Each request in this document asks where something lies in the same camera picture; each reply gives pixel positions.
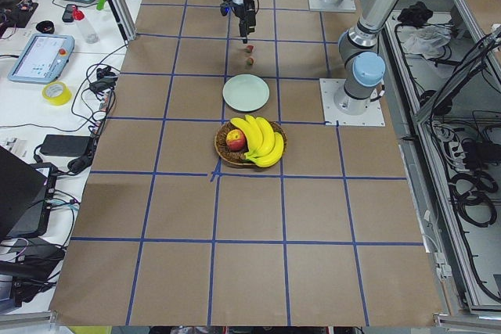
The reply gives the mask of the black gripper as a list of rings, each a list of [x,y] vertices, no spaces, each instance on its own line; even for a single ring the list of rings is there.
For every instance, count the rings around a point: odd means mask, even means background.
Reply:
[[[256,6],[255,0],[249,2],[233,2],[232,3],[233,13],[240,19],[239,21],[239,32],[243,36],[243,43],[248,43],[247,35],[255,32],[256,27]]]

